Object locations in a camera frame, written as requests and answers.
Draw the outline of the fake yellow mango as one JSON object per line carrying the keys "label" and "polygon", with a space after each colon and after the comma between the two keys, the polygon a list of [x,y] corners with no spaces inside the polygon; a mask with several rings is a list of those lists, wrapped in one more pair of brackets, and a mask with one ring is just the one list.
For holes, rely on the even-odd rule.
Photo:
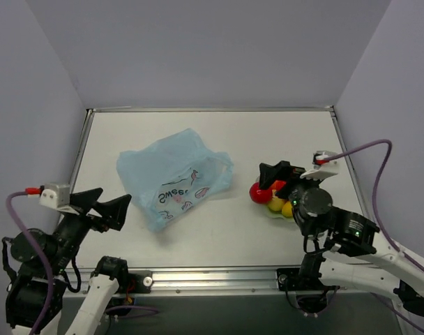
{"label": "fake yellow mango", "polygon": [[281,214],[285,218],[291,218],[293,216],[291,202],[285,202],[285,204],[282,206]]}

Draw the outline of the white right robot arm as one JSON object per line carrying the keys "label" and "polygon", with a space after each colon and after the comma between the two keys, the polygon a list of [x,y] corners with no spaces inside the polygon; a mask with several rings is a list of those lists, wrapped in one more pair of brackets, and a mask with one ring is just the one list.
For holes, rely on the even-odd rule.
{"label": "white right robot arm", "polygon": [[414,253],[389,242],[378,224],[336,207],[320,185],[338,172],[338,165],[323,156],[318,156],[310,170],[288,161],[259,165],[260,188],[268,189],[277,181],[285,183],[275,194],[290,202],[292,217],[304,238],[325,239],[322,248],[304,257],[298,279],[307,288],[322,283],[383,295],[424,317],[424,258],[411,260]]}

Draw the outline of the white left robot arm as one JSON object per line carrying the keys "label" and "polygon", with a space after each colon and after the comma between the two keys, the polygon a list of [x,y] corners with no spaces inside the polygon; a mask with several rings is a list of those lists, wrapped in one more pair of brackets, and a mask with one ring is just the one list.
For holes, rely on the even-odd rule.
{"label": "white left robot arm", "polygon": [[[75,264],[88,232],[119,231],[124,226],[131,195],[99,202],[102,193],[102,188],[71,193],[67,185],[48,184],[6,198],[8,213],[20,229],[16,237],[2,239],[3,269],[10,279],[6,322],[13,334],[55,334],[64,293],[80,291],[70,284],[66,267]],[[52,233],[27,228],[15,211],[15,198],[32,196],[62,215]]]}

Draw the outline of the fake red apple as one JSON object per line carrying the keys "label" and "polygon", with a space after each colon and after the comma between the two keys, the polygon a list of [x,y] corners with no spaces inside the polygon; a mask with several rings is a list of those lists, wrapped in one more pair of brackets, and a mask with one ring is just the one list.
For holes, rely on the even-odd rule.
{"label": "fake red apple", "polygon": [[255,182],[249,190],[250,199],[257,204],[267,204],[272,199],[272,191],[263,190],[259,187],[259,182]]}

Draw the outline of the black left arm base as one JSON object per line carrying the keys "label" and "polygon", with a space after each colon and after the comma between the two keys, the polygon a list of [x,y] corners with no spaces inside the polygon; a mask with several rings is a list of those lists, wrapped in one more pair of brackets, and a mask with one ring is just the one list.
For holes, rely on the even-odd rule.
{"label": "black left arm base", "polygon": [[153,285],[153,272],[149,270],[125,271],[118,276],[119,294],[148,294]]}

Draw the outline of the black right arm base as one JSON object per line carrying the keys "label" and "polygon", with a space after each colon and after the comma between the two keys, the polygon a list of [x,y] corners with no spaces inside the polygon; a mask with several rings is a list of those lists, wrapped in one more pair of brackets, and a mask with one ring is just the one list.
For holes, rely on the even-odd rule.
{"label": "black right arm base", "polygon": [[325,286],[319,279],[304,278],[299,276],[298,267],[286,267],[276,269],[276,277],[279,291],[322,291]]}

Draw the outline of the fake yellow pear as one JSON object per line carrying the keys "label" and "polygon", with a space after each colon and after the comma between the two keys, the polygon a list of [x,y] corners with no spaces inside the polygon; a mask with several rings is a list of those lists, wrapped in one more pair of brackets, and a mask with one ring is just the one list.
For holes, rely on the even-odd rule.
{"label": "fake yellow pear", "polygon": [[267,204],[267,207],[272,212],[281,212],[283,206],[285,205],[285,200],[278,198],[276,196],[273,196],[270,200],[270,202]]}

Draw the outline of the fake orange fruit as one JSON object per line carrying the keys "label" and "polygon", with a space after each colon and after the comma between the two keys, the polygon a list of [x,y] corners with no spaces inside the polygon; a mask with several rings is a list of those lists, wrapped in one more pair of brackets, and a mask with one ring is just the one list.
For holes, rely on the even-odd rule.
{"label": "fake orange fruit", "polygon": [[270,189],[272,191],[279,191],[286,185],[286,183],[287,182],[285,181],[277,180],[270,186]]}

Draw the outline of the light blue plastic bag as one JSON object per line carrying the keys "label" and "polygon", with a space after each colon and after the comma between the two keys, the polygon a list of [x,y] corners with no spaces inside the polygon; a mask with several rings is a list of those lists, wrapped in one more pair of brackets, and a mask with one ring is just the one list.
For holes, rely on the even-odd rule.
{"label": "light blue plastic bag", "polygon": [[193,129],[157,140],[139,151],[122,151],[116,171],[132,204],[152,232],[163,230],[189,209],[232,184],[234,164],[211,151]]}

